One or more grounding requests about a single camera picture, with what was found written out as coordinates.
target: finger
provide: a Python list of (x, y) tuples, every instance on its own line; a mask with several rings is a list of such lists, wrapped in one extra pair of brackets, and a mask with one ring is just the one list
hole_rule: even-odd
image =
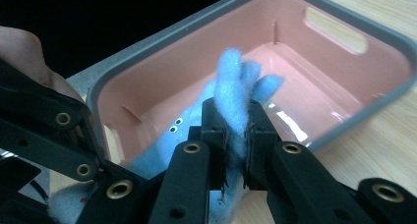
[(247, 98), (251, 96), (252, 89), (261, 74), (261, 65), (256, 61), (247, 61), (242, 64), (241, 82), (247, 91)]
[(46, 66), (40, 40), (34, 34), (21, 29), (0, 27), (0, 59), (38, 84), (83, 102), (64, 78)]
[(225, 50), (218, 61), (214, 103), (229, 127), (243, 134), (248, 124), (248, 92), (241, 82), (242, 55), (237, 49)]
[(261, 104), (269, 100), (283, 83), (283, 78), (276, 75), (267, 75), (259, 79), (252, 91), (252, 98)]

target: pink plastic bin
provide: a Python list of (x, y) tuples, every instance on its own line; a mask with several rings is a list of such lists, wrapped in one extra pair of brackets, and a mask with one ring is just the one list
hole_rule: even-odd
[[(362, 41), (355, 50), (316, 27), (309, 11)], [(120, 159), (142, 152), (213, 78), (220, 53), (238, 47), (263, 74), (285, 78), (266, 111), (284, 140), (316, 149), (364, 121), (416, 80), (416, 47), (328, 0), (223, 0), (106, 72), (89, 94)]]

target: black metal bracket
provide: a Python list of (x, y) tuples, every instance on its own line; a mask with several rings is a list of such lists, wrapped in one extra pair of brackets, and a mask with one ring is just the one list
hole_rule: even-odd
[[(245, 186), (268, 191), (276, 223), (417, 220), (417, 198), (401, 186), (368, 179), (358, 191), (349, 189), (307, 147), (281, 141), (258, 102), (251, 101), (249, 115)], [(208, 222), (209, 191), (222, 190), (226, 183), (229, 135), (213, 99), (204, 102), (202, 124), (191, 127), (189, 139), (177, 145), (168, 169), (150, 180), (105, 159), (91, 117), (83, 103), (0, 63), (0, 146), (79, 181), (95, 180), (78, 223)], [(9, 176), (11, 167), (22, 177)], [(30, 208), (22, 205), (26, 199), (16, 202), (14, 194), (38, 171), (16, 159), (0, 160), (0, 169), (0, 210), (12, 210), (10, 203)], [(44, 206), (31, 213), (36, 220), (46, 215)], [(43, 220), (52, 221), (47, 216)]]

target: blue fabric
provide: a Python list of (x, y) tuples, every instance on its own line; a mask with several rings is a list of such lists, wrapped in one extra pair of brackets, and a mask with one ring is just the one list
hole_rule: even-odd
[(74, 224), (94, 187), (94, 182), (78, 183), (54, 194), (47, 202), (48, 214), (60, 224)]
[[(243, 62), (242, 54), (238, 49), (225, 50), (219, 58), (215, 79), (205, 86), (197, 101), (185, 109), (158, 140), (131, 161), (128, 169), (147, 179), (164, 171), (169, 165), (175, 146), (187, 139), (190, 126), (201, 124), (203, 102), (214, 97), (215, 106), (225, 119), (230, 132), (226, 168), (229, 186), (225, 188), (224, 195), (221, 192), (210, 192), (208, 221), (230, 223), (234, 207), (245, 193), (242, 185), (242, 165), (246, 157), (244, 133), (249, 120), (249, 101), (253, 98), (260, 103), (266, 103), (283, 82), (278, 76), (265, 76), (259, 79), (261, 71), (262, 68), (257, 62)], [(71, 190), (67, 190), (60, 193), (60, 196), (70, 192)], [(82, 209), (78, 214), (61, 211), (60, 214), (54, 213), (54, 216), (78, 216), (81, 211)]]

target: cable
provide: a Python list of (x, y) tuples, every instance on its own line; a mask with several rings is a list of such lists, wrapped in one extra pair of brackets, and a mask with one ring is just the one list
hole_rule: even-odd
[(2, 154), (0, 155), (0, 160), (1, 160), (1, 159), (8, 158), (8, 157), (17, 157), (17, 156), (18, 156), (18, 155), (16, 155), (16, 154), (14, 154), (14, 153), (12, 153), (12, 152), (9, 152), (9, 151), (6, 151), (6, 150), (1, 150), (1, 151), (3, 151), (3, 152), (2, 152)]
[(30, 182), (30, 185), (34, 188), (35, 191), (37, 191), (37, 193), (43, 198), (43, 200), (47, 202), (47, 200), (49, 199), (49, 196), (46, 193), (46, 191), (43, 189), (43, 187), (35, 180), (32, 180)]

